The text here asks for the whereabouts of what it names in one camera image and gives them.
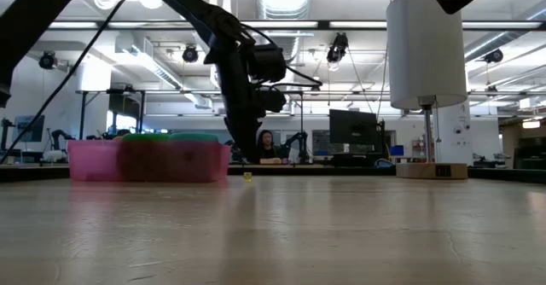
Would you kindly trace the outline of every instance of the black cable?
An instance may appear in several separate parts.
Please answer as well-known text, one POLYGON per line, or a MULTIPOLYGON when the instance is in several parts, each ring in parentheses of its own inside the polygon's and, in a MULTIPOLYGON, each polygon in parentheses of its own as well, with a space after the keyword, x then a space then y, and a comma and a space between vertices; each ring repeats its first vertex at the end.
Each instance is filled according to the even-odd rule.
POLYGON ((283 86, 283 85, 286 85, 286 86, 295 86, 295 87, 300 87, 300 88, 316 88, 318 87, 318 85, 316 84, 294 84, 294 83, 281 83, 281 84, 273 84, 273 85, 270 85, 269 88, 271 89, 274 89, 278 86, 283 86))
MULTIPOLYGON (((257 34, 259 34, 260 36, 262 36, 263 38, 265 38, 269 43, 271 43, 272 45, 275 45, 276 47, 278 47, 276 45, 276 43, 270 38, 267 36, 267 34, 261 32, 260 30, 252 27, 252 26, 249 26, 249 25, 245 25, 245 24, 241 24, 241 26, 243 28, 246 28, 246 29, 249 29, 249 30, 252 30, 254 32, 256 32, 257 34)), ((307 79, 309 81, 311 81, 313 84, 302 84, 302 85, 296 85, 296 84, 273 84, 272 86, 279 86, 279 85, 292 85, 292 86, 298 86, 298 87, 304 87, 304 88, 315 88, 315 87, 319 87, 319 86, 322 86, 322 82, 321 81, 318 81, 318 80, 315 80, 313 79, 313 77, 309 77, 299 71, 297 71, 296 69, 292 68, 292 67, 287 67, 287 70, 292 72, 292 73, 295 73, 296 75, 300 76, 301 78, 303 79, 307 79)))
POLYGON ((309 77, 309 76, 305 75, 304 73, 302 73, 302 72, 300 72, 300 71, 298 71, 296 69, 293 69, 292 67, 287 67, 287 70, 292 72, 292 73, 295 73, 296 75, 300 76, 303 79, 307 79, 307 80, 311 81, 313 84, 315 84, 313 86, 322 86, 322 81, 315 80, 312 77, 309 77))
POLYGON ((23 129, 22 132, 19 133, 17 138, 11 143, 9 148, 6 150, 6 152, 3 154, 2 159, 0 160, 0 165, 3 164, 3 162, 8 158, 11 151, 14 149, 15 145, 19 143, 21 138, 32 128, 34 123, 40 118, 44 110, 49 106, 51 101, 55 98, 55 96, 62 90, 62 88, 67 84, 68 80, 74 75, 76 70, 78 69, 81 62, 84 60, 87 53, 90 51, 91 47, 93 47, 93 44, 96 42, 96 40, 99 38, 101 33, 107 28, 108 23, 112 20, 113 16, 118 12, 121 5, 125 2, 125 0, 120 0, 116 6, 113 8, 110 15, 104 20, 99 30, 96 32, 95 36, 91 39, 91 41, 85 46, 84 52, 79 56, 79 58, 76 60, 76 63, 74 64, 73 68, 68 72, 67 76, 62 80, 62 82, 57 86, 57 88, 51 93, 51 95, 48 97, 48 99, 44 102, 40 110, 38 110, 38 113, 34 116, 32 121, 23 129))

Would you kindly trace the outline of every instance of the wooden base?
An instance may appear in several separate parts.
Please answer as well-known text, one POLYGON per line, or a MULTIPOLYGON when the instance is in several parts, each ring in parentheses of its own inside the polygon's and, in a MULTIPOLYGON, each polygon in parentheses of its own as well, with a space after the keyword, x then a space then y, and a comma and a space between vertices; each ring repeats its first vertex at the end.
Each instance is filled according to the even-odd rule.
POLYGON ((466 164, 398 164, 396 176, 419 179, 468 179, 468 167, 466 164))

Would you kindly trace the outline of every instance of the green lid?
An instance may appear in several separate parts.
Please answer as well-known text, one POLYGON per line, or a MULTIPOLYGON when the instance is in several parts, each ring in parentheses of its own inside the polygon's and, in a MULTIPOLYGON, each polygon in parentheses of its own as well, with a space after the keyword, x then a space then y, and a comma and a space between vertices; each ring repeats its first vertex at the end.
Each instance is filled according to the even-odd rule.
POLYGON ((164 134, 126 134, 121 141, 169 141, 169 136, 164 134))
POLYGON ((171 141, 200 141, 200 142, 218 142, 218 137, 206 134, 206 133, 197 133, 197 132, 181 132, 173 134, 170 137, 171 141))

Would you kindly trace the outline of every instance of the white column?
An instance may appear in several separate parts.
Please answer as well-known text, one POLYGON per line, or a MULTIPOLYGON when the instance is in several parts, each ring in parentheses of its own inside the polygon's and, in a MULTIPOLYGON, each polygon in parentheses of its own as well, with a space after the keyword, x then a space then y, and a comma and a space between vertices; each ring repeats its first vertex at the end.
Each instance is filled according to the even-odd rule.
POLYGON ((473 164, 469 101, 434 109, 434 152, 438 163, 473 164))
MULTIPOLYGON (((78 68, 76 77, 78 90, 106 90, 110 88, 112 68, 104 61, 91 57, 78 68)), ((88 94, 87 101, 93 95, 88 94)), ((108 105, 109 96, 100 94, 85 108, 84 139, 86 136, 96 135, 97 130, 106 131, 108 105)))

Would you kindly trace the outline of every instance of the white cylinder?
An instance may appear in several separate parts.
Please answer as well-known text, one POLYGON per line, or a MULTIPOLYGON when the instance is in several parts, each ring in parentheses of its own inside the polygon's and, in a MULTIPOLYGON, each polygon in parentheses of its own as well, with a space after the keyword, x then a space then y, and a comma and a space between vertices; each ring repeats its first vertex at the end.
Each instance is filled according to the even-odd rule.
POLYGON ((446 14, 436 0, 394 0, 386 11, 391 105, 438 107, 467 100, 461 13, 446 14))

